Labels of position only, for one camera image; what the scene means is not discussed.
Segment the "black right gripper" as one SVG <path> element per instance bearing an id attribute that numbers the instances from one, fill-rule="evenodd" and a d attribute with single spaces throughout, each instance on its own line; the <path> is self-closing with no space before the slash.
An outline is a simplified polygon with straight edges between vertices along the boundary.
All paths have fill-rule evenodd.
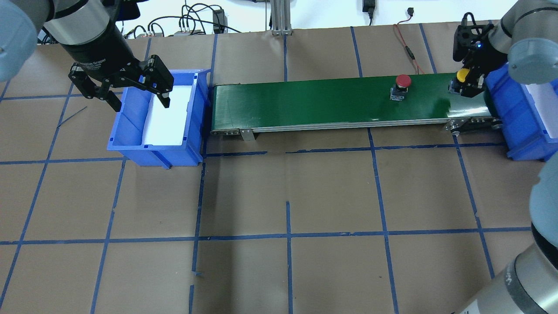
<path id="1" fill-rule="evenodd" d="M 453 78 L 453 93 L 462 97 L 474 98 L 486 89 L 484 77 L 492 71 L 500 69 L 506 64 L 506 54 L 498 51 L 490 41 L 470 41 L 469 44 L 469 79 L 471 82 L 461 82 Z"/>

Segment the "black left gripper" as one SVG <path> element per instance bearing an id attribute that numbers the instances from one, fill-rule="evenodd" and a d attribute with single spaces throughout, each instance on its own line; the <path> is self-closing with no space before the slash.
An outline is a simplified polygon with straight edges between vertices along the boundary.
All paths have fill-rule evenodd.
<path id="1" fill-rule="evenodd" d="M 115 24 L 108 24 L 90 42 L 62 44 L 62 47 L 76 62 L 72 64 L 68 77 L 85 98 L 105 101 L 119 113 L 122 102 L 110 88 L 145 87 L 157 96 L 164 108 L 170 107 L 173 74 L 158 55 L 139 62 Z"/>

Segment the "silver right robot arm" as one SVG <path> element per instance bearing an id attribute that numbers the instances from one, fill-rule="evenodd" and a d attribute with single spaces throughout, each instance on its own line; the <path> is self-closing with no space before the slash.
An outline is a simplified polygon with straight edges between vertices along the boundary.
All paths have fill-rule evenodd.
<path id="1" fill-rule="evenodd" d="M 557 312 L 557 2 L 519 0 L 496 24 L 455 31 L 462 63 L 449 90 L 472 98 L 487 91 L 504 124 L 507 156 L 544 160 L 529 201 L 534 239 L 459 314 Z"/>

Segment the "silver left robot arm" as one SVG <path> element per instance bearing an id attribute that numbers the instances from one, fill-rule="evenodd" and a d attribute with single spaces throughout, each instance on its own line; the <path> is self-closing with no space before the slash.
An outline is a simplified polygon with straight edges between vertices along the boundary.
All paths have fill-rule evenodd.
<path id="1" fill-rule="evenodd" d="M 105 101 L 115 112 L 122 104 L 112 88 L 134 87 L 156 95 L 166 109 L 174 77 L 157 55 L 138 60 L 102 0 L 3 0 L 1 66 L 11 80 L 34 53 L 45 29 L 72 57 L 68 74 L 83 97 Z"/>

